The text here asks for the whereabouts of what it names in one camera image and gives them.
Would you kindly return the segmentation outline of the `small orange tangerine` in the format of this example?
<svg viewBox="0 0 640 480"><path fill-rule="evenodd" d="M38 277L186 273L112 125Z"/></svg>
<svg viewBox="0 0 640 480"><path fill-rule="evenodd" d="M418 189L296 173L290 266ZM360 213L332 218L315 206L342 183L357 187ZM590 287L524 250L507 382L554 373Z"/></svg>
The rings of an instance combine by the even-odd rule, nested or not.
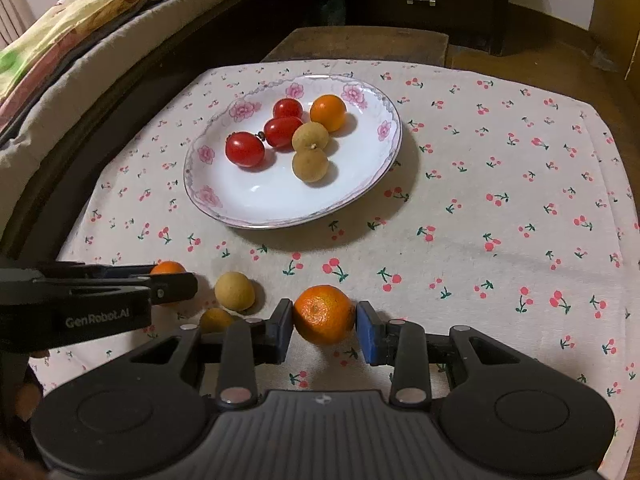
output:
<svg viewBox="0 0 640 480"><path fill-rule="evenodd" d="M329 133L334 133L342 128L346 117L346 105L341 98L334 94L319 96L311 105L309 118L312 122L318 122Z"/></svg>

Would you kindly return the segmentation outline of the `wooden wardrobe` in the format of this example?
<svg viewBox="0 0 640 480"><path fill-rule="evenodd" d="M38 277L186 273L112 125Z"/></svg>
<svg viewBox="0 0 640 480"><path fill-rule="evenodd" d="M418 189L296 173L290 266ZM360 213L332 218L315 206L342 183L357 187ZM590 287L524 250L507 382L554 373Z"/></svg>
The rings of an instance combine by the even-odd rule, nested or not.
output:
<svg viewBox="0 0 640 480"><path fill-rule="evenodd" d="M594 0L589 31L627 79L639 44L639 0Z"/></svg>

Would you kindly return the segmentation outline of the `red cherry tomato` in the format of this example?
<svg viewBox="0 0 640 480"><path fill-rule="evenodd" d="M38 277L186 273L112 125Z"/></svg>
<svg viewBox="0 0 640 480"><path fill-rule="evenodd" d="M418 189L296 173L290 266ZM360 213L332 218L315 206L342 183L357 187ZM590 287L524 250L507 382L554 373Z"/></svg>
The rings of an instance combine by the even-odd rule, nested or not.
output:
<svg viewBox="0 0 640 480"><path fill-rule="evenodd" d="M302 118L303 107L296 99L284 98L275 102L272 108L273 118Z"/></svg>
<svg viewBox="0 0 640 480"><path fill-rule="evenodd" d="M265 157L264 142L256 134L245 131L231 133L224 151L230 162L241 168L254 168Z"/></svg>

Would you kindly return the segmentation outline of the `oval red tomato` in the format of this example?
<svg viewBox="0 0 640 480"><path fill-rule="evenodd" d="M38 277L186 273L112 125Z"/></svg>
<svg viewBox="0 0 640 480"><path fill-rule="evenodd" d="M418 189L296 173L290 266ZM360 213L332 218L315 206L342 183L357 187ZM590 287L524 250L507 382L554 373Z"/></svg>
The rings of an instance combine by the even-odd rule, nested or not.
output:
<svg viewBox="0 0 640 480"><path fill-rule="evenodd" d="M291 145L293 134L301 125L303 121L294 116L271 118L258 136L272 148L287 148Z"/></svg>

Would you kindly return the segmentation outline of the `cherry print tablecloth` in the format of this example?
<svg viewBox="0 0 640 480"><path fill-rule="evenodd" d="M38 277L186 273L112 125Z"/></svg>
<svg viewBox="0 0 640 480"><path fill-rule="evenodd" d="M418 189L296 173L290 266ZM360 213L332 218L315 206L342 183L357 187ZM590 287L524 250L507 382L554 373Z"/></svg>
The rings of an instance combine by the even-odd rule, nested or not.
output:
<svg viewBox="0 0 640 480"><path fill-rule="evenodd" d="M321 91L346 105L318 188L287 154L245 171L226 131ZM222 274L256 289L252 315L314 285L431 333L469 325L604 396L615 415L602 474L627 472L639 425L639 221L612 133L568 96L394 62L208 70L166 101L104 168L61 250L68 261L181 263L198 296L142 330L55 349L46 390L196 322Z"/></svg>

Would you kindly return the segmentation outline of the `large brown longan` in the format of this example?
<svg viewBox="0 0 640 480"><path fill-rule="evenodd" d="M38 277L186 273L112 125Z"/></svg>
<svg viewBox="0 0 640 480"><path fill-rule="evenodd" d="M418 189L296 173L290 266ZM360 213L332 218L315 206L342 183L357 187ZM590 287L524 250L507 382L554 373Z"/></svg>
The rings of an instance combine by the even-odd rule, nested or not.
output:
<svg viewBox="0 0 640 480"><path fill-rule="evenodd" d="M324 150L329 144L330 134L320 122L305 122L292 136L292 148L296 152L318 148Z"/></svg>

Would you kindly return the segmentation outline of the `white floral plate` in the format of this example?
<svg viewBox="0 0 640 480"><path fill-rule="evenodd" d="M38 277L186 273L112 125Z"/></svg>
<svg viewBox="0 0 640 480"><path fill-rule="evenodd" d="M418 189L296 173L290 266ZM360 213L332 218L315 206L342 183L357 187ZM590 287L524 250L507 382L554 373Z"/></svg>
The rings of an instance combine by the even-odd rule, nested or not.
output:
<svg viewBox="0 0 640 480"><path fill-rule="evenodd" d="M265 147L264 159L242 168L224 148L230 134L256 134L280 99L296 99L310 110L315 99L333 94L346 105L346 120L326 146L329 168L316 183L293 172L292 148ZM373 188L395 161L402 125L380 89L344 75L303 75L271 81L214 116L191 143L183 165L186 195L194 206L226 226L272 230L299 226L337 211Z"/></svg>

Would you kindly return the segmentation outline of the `dark wooden bed frame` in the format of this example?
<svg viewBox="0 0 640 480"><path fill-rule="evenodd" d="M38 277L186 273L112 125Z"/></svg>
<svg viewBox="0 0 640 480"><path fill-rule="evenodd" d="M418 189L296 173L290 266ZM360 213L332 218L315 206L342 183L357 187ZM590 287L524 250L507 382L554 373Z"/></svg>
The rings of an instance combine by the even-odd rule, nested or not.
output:
<svg viewBox="0 0 640 480"><path fill-rule="evenodd" d="M235 0L154 50L116 81L106 103L82 116L44 159L9 223L1 226L1 260L54 259L103 168L174 96L204 70L258 61L293 29L323 23L329 1ZM76 58L72 52L64 55L46 81Z"/></svg>

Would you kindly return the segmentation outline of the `colourful floral quilt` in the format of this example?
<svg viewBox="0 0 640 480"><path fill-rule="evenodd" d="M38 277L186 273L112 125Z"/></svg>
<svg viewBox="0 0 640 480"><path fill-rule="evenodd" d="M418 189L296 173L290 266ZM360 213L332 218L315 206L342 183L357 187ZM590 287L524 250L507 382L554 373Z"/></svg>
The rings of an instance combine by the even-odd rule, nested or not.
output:
<svg viewBox="0 0 640 480"><path fill-rule="evenodd" d="M141 0L60 0L1 51L1 109L23 102L60 58Z"/></svg>

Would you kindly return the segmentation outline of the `wooden low table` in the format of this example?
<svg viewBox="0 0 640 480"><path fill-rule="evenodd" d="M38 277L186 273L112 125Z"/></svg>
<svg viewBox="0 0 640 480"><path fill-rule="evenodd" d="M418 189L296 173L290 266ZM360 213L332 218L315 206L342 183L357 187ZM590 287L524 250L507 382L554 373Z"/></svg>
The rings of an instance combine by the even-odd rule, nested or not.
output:
<svg viewBox="0 0 640 480"><path fill-rule="evenodd" d="M429 30L385 26L318 26L295 29L265 62L369 60L444 66L449 36Z"/></svg>

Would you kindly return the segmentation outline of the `grey bed mattress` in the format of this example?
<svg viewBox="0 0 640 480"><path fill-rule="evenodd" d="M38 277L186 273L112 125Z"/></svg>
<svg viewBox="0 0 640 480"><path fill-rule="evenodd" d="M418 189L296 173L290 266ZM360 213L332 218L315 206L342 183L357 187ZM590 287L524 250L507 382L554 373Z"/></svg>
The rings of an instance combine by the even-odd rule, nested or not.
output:
<svg viewBox="0 0 640 480"><path fill-rule="evenodd" d="M26 114L1 138L1 225L16 211L29 180L66 133L90 110L106 103L107 91L154 50L211 18L235 0L145 0L91 36L90 47L70 49L76 60L46 81Z"/></svg>

